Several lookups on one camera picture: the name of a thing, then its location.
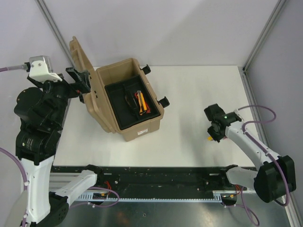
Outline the tan plastic tool box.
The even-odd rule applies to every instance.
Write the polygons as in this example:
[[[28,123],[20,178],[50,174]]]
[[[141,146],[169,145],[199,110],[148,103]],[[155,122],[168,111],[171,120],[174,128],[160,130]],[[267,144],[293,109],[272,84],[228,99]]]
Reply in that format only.
[[[76,69],[89,73],[84,104],[104,131],[132,141],[160,128],[169,100],[157,99],[146,77],[148,65],[141,68],[137,59],[128,58],[95,69],[75,36],[69,46]]]

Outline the black tool box tray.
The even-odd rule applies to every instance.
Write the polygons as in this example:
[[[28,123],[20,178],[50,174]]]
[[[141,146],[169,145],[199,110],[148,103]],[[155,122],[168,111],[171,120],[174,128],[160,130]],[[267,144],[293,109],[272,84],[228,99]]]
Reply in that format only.
[[[114,111],[119,129],[125,130],[144,121],[160,116],[160,112],[155,105],[147,87],[141,76],[136,75],[130,79],[123,80],[105,86],[109,101]],[[135,98],[135,93],[142,91],[151,112],[139,115],[139,105]]]

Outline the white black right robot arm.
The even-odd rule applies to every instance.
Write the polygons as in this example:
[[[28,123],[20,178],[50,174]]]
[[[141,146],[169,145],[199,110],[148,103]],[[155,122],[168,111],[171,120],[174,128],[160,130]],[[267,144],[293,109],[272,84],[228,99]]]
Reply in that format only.
[[[288,155],[281,156],[274,152],[248,130],[247,125],[235,110],[226,113],[218,104],[208,106],[204,113],[211,126],[207,132],[210,137],[220,142],[224,138],[234,142],[251,160],[255,170],[248,170],[237,165],[222,169],[218,184],[224,190],[235,184],[253,189],[258,197],[270,203],[286,207],[290,202],[290,193],[296,190],[294,161]]]

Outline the yellow black utility knife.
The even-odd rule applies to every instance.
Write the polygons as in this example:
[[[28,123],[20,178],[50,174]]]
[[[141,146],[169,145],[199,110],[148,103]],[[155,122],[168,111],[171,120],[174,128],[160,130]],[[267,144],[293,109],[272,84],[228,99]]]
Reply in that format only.
[[[147,107],[146,107],[146,103],[145,103],[143,94],[140,90],[137,91],[137,96],[138,96],[138,102],[139,102],[139,106],[140,106],[139,114],[143,115],[144,113],[146,113]]]

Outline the red black pliers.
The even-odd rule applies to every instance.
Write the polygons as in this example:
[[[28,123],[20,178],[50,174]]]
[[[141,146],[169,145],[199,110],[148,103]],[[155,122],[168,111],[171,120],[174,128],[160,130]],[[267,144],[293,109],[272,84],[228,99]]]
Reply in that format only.
[[[144,97],[142,91],[138,90],[135,93],[135,98],[137,99],[138,105],[139,105],[139,115],[144,115],[144,114],[148,114],[151,112],[151,109],[148,106],[148,103],[145,100],[145,97]]]

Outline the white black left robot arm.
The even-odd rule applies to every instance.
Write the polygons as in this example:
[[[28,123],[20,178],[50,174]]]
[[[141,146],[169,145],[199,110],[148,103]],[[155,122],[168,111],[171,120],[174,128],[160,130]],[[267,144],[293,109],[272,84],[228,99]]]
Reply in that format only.
[[[62,223],[70,205],[87,189],[105,183],[96,166],[88,165],[71,182],[54,192],[49,190],[50,173],[68,101],[90,92],[89,72],[67,68],[74,79],[68,83],[34,81],[17,97],[14,113],[21,120],[16,137],[16,156],[25,169],[28,184],[27,223],[32,227],[54,227]]]

